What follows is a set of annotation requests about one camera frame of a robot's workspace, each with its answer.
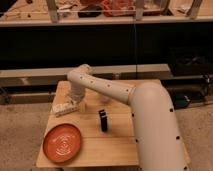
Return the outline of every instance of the wooden table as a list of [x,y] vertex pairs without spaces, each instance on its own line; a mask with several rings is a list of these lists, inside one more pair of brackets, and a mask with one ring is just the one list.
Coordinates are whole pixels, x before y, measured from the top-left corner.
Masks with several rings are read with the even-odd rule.
[[[142,81],[132,80],[124,82],[138,84]],[[70,84],[68,81],[59,82],[53,105],[66,102],[69,90]],[[87,89],[86,97],[84,98],[85,110],[83,110],[83,113],[78,111],[59,118],[50,114],[45,135],[51,128],[58,124],[72,123],[81,131],[83,145],[77,157],[61,165],[56,165],[49,161],[41,147],[36,163],[37,167],[138,165],[130,108],[113,99],[110,99],[108,103],[103,103],[100,101],[100,98],[100,94]],[[105,109],[108,117],[109,130],[106,133],[103,133],[100,128],[98,111],[101,109]]]

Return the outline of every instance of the orange plate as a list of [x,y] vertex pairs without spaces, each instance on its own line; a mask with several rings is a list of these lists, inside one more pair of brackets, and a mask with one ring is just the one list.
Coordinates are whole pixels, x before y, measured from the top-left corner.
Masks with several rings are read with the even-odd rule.
[[55,163],[73,158],[81,147],[81,133],[72,124],[61,124],[51,129],[44,138],[43,151]]

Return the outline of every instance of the black object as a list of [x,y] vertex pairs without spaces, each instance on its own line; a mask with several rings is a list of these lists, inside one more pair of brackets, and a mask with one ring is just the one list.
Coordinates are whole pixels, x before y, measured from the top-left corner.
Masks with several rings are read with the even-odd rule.
[[175,109],[187,108],[189,104],[203,103],[205,97],[198,90],[173,90],[169,91]]
[[26,0],[26,3],[32,4],[32,3],[33,3],[33,0]]
[[102,8],[98,5],[89,5],[78,12],[80,18],[97,17],[101,14]]
[[105,110],[99,111],[100,121],[101,121],[101,130],[102,132],[108,131],[108,123],[107,123],[107,116]]
[[17,0],[0,0],[0,17],[8,11],[8,9],[16,2]]
[[172,92],[170,96],[175,109],[184,109],[190,104],[188,96],[182,92]]
[[213,46],[172,48],[168,64],[175,76],[213,74]]

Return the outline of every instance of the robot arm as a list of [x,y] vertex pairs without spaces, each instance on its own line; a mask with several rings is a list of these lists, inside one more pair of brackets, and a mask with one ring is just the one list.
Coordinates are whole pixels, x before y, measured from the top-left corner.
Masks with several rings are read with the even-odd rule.
[[130,105],[140,170],[188,170],[173,105],[166,89],[153,82],[135,87],[95,78],[88,75],[90,69],[88,65],[82,65],[68,73],[72,89],[76,91],[80,85]]

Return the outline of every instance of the floor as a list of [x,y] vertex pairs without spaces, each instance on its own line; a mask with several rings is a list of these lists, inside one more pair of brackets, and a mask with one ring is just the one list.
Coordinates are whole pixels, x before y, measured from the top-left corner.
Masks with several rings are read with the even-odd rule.
[[[50,108],[50,102],[0,105],[1,171],[56,170],[35,167]],[[213,171],[213,105],[178,110],[176,115],[191,157],[190,171]]]

